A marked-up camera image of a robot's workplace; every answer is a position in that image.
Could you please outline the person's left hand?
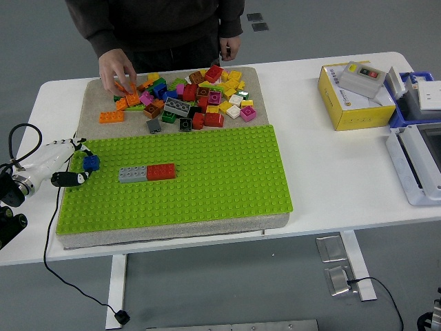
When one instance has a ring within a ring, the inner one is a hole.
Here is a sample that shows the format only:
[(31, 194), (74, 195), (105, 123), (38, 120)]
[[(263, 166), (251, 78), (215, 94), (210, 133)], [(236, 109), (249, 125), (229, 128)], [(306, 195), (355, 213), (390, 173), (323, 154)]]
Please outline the person's left hand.
[(239, 36), (235, 37), (220, 37), (220, 56), (223, 61), (232, 61), (236, 58), (241, 45)]

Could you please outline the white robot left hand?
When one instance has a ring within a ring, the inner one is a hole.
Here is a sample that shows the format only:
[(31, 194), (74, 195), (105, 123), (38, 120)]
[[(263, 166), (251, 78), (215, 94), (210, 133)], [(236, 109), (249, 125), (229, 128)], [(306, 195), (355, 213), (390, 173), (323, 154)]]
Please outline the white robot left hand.
[[(84, 143), (84, 138), (63, 139), (43, 146), (37, 151), (33, 162), (24, 166), (24, 170), (17, 172), (13, 179), (28, 194), (35, 193), (42, 182), (49, 179), (56, 187), (79, 186), (90, 178), (90, 175), (99, 169), (99, 158)], [(62, 166), (75, 152), (84, 152), (83, 171), (60, 172)]]

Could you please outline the person's right hand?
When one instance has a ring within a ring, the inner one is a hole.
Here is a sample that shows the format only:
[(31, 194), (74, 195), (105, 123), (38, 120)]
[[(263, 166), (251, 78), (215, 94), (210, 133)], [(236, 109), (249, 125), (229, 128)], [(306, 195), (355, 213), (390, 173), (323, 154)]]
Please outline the person's right hand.
[(132, 93), (132, 83), (136, 83), (136, 71), (127, 55), (120, 48), (102, 54), (99, 59), (99, 74), (105, 91), (123, 96), (125, 93), (117, 88), (115, 78), (119, 80), (126, 92)]

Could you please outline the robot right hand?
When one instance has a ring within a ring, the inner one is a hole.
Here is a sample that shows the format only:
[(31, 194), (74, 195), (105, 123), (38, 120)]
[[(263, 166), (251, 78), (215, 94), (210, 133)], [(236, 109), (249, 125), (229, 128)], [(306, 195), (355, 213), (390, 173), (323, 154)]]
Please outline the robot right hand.
[(422, 314), (417, 320), (417, 330), (437, 330), (440, 331), (440, 299), (433, 303), (433, 310)]

